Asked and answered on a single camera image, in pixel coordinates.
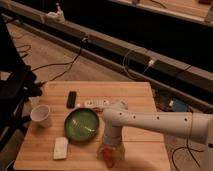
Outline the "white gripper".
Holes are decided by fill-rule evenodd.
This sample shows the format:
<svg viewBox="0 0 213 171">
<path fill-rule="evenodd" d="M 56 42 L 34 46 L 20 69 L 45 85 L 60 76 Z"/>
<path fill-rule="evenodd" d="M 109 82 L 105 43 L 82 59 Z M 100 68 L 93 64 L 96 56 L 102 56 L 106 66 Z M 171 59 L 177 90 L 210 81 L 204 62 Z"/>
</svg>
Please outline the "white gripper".
<svg viewBox="0 0 213 171">
<path fill-rule="evenodd" d="M 102 142 L 104 145 L 114 148 L 113 156 L 116 163 L 125 160 L 125 147 L 122 144 L 122 135 L 107 135 L 103 134 Z M 97 149 L 96 155 L 98 160 L 103 160 L 104 145 L 100 145 Z"/>
</svg>

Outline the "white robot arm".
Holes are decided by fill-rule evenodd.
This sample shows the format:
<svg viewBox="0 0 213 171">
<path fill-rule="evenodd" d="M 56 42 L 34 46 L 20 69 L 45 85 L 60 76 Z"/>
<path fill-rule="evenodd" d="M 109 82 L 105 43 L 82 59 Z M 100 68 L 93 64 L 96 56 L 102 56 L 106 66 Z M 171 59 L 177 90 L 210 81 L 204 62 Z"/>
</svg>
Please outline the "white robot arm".
<svg viewBox="0 0 213 171">
<path fill-rule="evenodd" d="M 123 102 L 116 102 L 104 108 L 105 122 L 103 143 L 116 147 L 122 142 L 124 126 L 142 128 L 154 132 L 170 134 L 206 145 L 204 166 L 213 164 L 213 114 L 191 112 L 133 112 Z"/>
</svg>

